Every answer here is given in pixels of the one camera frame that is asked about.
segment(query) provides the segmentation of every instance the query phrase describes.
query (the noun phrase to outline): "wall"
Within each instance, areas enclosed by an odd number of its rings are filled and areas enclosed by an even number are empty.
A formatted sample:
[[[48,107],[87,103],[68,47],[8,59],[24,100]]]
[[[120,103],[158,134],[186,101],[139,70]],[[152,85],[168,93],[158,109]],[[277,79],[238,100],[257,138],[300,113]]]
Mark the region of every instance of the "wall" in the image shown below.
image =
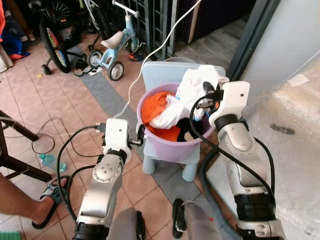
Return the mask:
[[[320,50],[319,0],[281,0],[241,81],[258,96],[286,81]]]

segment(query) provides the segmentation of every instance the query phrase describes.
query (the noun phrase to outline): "cable connector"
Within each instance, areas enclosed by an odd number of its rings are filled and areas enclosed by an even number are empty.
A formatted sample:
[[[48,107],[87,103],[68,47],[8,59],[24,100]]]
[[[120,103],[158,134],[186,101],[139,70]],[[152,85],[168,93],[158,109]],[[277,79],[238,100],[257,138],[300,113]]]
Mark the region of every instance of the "cable connector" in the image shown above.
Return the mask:
[[[100,133],[105,133],[106,132],[106,124],[105,123],[96,123],[95,126],[95,131],[100,132]]]

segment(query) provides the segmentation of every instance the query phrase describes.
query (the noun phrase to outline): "purple bucket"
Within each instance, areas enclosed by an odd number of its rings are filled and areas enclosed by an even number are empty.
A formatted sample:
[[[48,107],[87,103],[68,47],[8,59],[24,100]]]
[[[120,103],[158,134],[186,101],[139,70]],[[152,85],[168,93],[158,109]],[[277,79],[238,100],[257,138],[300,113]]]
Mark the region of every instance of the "purple bucket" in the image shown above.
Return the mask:
[[[138,122],[140,124],[144,124],[141,119],[141,108],[146,98],[149,96],[153,96],[156,93],[169,91],[175,93],[179,86],[178,82],[167,83],[161,86],[158,86],[150,91],[147,91],[142,98],[140,99],[138,106],[136,108],[136,115],[138,118]],[[209,125],[208,118],[203,116],[203,136],[205,138],[209,137],[210,134],[214,131],[214,129]],[[185,142],[174,142],[162,139],[156,135],[154,135],[151,131],[145,128],[144,134],[147,135],[149,142],[154,146],[157,156],[167,162],[180,162],[186,159],[194,150],[194,148],[201,143],[201,139],[197,138],[192,141]]]

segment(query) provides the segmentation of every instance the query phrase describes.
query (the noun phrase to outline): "plastic bucket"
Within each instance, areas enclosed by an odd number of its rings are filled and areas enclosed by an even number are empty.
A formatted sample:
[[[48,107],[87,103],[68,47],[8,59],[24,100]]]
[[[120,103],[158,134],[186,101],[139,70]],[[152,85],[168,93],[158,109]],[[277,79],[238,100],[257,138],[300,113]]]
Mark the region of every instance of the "plastic bucket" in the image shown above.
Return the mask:
[[[189,58],[183,57],[183,56],[174,56],[167,58],[164,60],[164,62],[175,62],[175,63],[189,63],[189,64],[195,64],[195,62]]]
[[[178,86],[179,86],[179,83],[172,82],[172,83],[167,83],[167,84],[158,86],[150,91],[147,91],[140,99],[138,106],[136,108],[136,115],[138,118],[138,122],[140,124],[144,124],[141,119],[141,109],[147,97],[153,96],[154,94],[163,92],[163,91],[170,91],[172,93],[175,93],[177,91]],[[209,121],[206,116],[203,116],[202,122],[203,122],[202,129],[204,133],[202,134],[205,138],[207,138],[210,136],[210,134],[212,134],[214,129],[209,125]],[[194,150],[194,148],[198,144],[200,144],[202,141],[200,138],[194,139],[192,141],[185,141],[185,142],[168,141],[154,135],[147,128],[145,128],[144,133],[147,139],[149,140],[149,142],[154,146],[157,156],[163,161],[174,162],[174,163],[177,163],[181,160],[186,159],[190,155],[190,153]]]

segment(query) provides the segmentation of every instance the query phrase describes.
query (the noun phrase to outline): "children's tricycle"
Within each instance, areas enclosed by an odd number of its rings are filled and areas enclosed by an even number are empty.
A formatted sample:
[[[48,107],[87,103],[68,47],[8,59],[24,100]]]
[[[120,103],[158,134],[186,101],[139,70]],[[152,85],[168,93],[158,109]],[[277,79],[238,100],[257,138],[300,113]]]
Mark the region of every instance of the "children's tricycle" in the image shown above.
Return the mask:
[[[101,44],[108,48],[104,53],[91,46],[86,59],[88,65],[92,68],[99,66],[106,67],[108,77],[113,81],[118,81],[124,74],[125,69],[124,65],[120,61],[117,61],[119,51],[126,43],[131,53],[137,52],[140,47],[130,15],[131,13],[138,18],[139,12],[133,11],[115,0],[112,1],[112,4],[125,10],[125,29],[118,31],[109,39],[101,41]]]

